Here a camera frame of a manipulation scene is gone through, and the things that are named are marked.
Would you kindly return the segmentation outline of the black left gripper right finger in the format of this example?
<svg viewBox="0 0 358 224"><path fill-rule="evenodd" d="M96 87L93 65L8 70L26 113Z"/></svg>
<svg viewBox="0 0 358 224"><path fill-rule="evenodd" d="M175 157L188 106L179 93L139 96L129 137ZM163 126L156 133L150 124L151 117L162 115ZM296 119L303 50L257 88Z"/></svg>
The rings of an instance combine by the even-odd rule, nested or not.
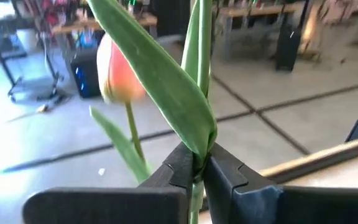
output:
<svg viewBox="0 0 358 224"><path fill-rule="evenodd" d="M284 185L352 159L356 151L358 146L264 177L215 144L204 170L211 219L213 223L358 224L358 189Z"/></svg>

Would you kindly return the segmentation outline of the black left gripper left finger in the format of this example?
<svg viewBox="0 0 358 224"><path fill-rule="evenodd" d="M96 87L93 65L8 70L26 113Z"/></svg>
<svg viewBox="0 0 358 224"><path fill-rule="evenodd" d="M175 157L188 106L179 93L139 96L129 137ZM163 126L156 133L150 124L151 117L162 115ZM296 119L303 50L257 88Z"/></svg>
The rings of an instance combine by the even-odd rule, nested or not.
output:
<svg viewBox="0 0 358 224"><path fill-rule="evenodd" d="M25 202L22 217L33 224L187 223L194 154L179 144L136 188L52 188Z"/></svg>

